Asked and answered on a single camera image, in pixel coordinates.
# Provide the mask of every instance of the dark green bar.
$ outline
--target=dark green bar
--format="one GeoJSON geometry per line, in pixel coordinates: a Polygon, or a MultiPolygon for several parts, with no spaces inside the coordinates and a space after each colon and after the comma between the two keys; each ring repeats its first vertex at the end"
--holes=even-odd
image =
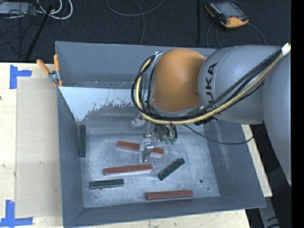
{"type": "Polygon", "coordinates": [[[116,188],[124,185],[123,179],[99,180],[90,182],[90,189],[116,188]]]}
{"type": "Polygon", "coordinates": [[[183,158],[179,158],[172,162],[168,167],[166,167],[163,171],[161,171],[157,176],[162,181],[166,177],[168,177],[172,172],[174,172],[176,169],[178,169],[182,164],[185,163],[185,160],[183,158]]]}
{"type": "Polygon", "coordinates": [[[86,126],[79,126],[79,156],[85,157],[86,155],[86,126]]]}

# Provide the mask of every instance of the black carpet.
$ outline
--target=black carpet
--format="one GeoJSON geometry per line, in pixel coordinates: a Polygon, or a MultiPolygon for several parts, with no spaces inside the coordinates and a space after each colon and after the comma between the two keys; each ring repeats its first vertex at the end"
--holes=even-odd
{"type": "MultiPolygon", "coordinates": [[[[8,1],[35,3],[34,0],[8,1]]],[[[0,61],[35,62],[40,58],[45,63],[52,63],[55,41],[217,49],[247,44],[282,46],[286,42],[291,43],[291,0],[234,0],[248,15],[251,26],[229,31],[213,23],[213,18],[204,9],[205,2],[222,0],[71,1],[72,16],[62,20],[47,19],[32,50],[29,50],[30,45],[33,45],[44,15],[18,19],[0,15],[0,61]],[[150,12],[144,16],[130,16],[146,11],[150,12]]],[[[39,2],[47,8],[51,0],[39,2]]],[[[63,0],[63,7],[64,14],[58,13],[58,16],[69,14],[71,8],[67,0],[63,0]]],[[[256,141],[268,174],[279,164],[265,131],[259,132],[256,141]]],[[[280,227],[291,227],[291,189],[283,189],[272,201],[280,227]]],[[[263,227],[257,210],[247,210],[247,215],[251,227],[263,227]]]]}

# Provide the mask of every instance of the black cable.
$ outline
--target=black cable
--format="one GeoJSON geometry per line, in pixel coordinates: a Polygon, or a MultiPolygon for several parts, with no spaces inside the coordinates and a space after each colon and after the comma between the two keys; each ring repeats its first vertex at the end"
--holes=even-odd
{"type": "Polygon", "coordinates": [[[206,33],[206,46],[207,48],[209,48],[209,44],[208,44],[208,35],[209,35],[209,31],[210,31],[210,28],[211,26],[214,24],[214,22],[212,22],[209,27],[208,27],[208,30],[207,30],[207,33],[206,33]]]}
{"type": "MultiPolygon", "coordinates": [[[[261,123],[261,125],[259,126],[259,128],[258,128],[257,131],[255,132],[255,134],[257,134],[258,131],[260,131],[260,129],[261,129],[262,126],[263,126],[263,123],[264,123],[264,122],[261,123]]],[[[245,141],[242,141],[242,142],[232,142],[232,143],[231,143],[231,142],[220,142],[220,141],[216,141],[216,140],[214,140],[214,139],[211,139],[211,138],[209,138],[209,137],[206,137],[206,136],[202,135],[201,133],[195,131],[194,129],[192,129],[191,127],[189,127],[189,126],[186,125],[186,124],[183,124],[183,125],[186,126],[186,127],[188,127],[191,131],[193,131],[194,133],[198,134],[199,136],[201,136],[201,137],[203,137],[203,138],[205,138],[205,139],[207,139],[207,140],[209,140],[209,141],[212,141],[212,142],[215,142],[215,143],[219,143],[219,144],[226,144],[226,145],[244,144],[244,143],[247,143],[247,142],[249,142],[250,140],[252,140],[252,139],[254,138],[254,136],[252,135],[251,138],[249,138],[249,139],[247,139],[247,140],[245,140],[245,141]]]]}
{"type": "Polygon", "coordinates": [[[220,44],[219,42],[219,38],[218,38],[218,28],[220,27],[220,25],[218,25],[216,28],[215,28],[215,39],[217,40],[217,43],[219,45],[220,48],[223,48],[223,46],[220,44]]]}
{"type": "Polygon", "coordinates": [[[265,37],[263,36],[263,34],[255,27],[255,26],[253,26],[251,23],[247,23],[249,26],[251,26],[252,28],[254,28],[256,31],[257,31],[257,33],[259,33],[260,34],[260,36],[262,37],[262,39],[264,40],[264,44],[265,44],[265,46],[267,45],[267,42],[266,42],[266,39],[265,39],[265,37]]]}
{"type": "Polygon", "coordinates": [[[38,29],[36,35],[34,36],[32,42],[31,42],[31,44],[30,44],[30,46],[29,46],[28,52],[27,52],[27,54],[26,54],[26,60],[29,60],[29,57],[30,57],[30,55],[32,54],[32,51],[33,51],[33,49],[34,49],[34,47],[35,47],[35,45],[36,45],[36,42],[37,42],[37,40],[38,40],[38,38],[39,38],[39,36],[40,36],[40,33],[41,33],[42,29],[43,29],[43,26],[45,25],[45,23],[46,23],[46,21],[47,21],[47,19],[48,19],[48,16],[49,16],[49,14],[50,14],[50,12],[51,12],[51,10],[52,10],[52,5],[54,4],[55,1],[56,1],[56,0],[52,0],[51,4],[50,4],[49,7],[47,8],[47,12],[46,12],[46,14],[45,14],[45,16],[44,16],[44,18],[43,18],[43,20],[42,20],[42,23],[41,23],[41,25],[40,25],[40,27],[39,27],[39,29],[38,29]]]}
{"type": "Polygon", "coordinates": [[[144,31],[145,31],[145,18],[144,18],[144,15],[145,15],[146,13],[150,13],[150,12],[156,10],[156,9],[163,3],[164,0],[161,0],[161,2],[160,2],[156,7],[154,7],[153,9],[150,9],[150,10],[148,10],[148,11],[146,11],[146,12],[143,11],[143,9],[141,8],[140,4],[139,4],[136,0],[133,0],[133,1],[134,1],[134,2],[136,3],[136,5],[139,7],[141,13],[137,13],[137,14],[124,14],[124,13],[119,13],[119,12],[115,11],[114,9],[112,9],[112,8],[110,7],[108,0],[106,0],[106,4],[107,4],[108,8],[109,8],[112,12],[114,12],[114,13],[116,13],[116,14],[119,14],[119,15],[122,15],[122,16],[133,17],[133,16],[140,16],[140,15],[142,15],[142,22],[143,22],[142,29],[143,29],[143,30],[142,30],[142,37],[141,37],[141,40],[140,40],[140,45],[141,45],[141,44],[143,43],[142,41],[143,41],[143,36],[144,36],[144,31]]]}

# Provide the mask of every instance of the electronic device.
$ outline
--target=electronic device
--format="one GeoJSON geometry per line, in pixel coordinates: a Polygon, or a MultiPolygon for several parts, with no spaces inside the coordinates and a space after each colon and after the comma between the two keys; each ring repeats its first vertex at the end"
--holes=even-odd
{"type": "Polygon", "coordinates": [[[205,3],[207,12],[227,29],[234,29],[248,23],[248,16],[231,1],[205,3]]]}

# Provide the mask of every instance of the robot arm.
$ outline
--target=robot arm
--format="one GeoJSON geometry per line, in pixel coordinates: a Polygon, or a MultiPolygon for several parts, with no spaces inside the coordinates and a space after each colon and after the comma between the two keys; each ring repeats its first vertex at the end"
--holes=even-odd
{"type": "Polygon", "coordinates": [[[265,122],[269,139],[291,184],[290,45],[227,47],[205,58],[174,49],[143,64],[133,85],[133,102],[158,125],[265,122]],[[152,68],[146,101],[143,74],[152,68]]]}

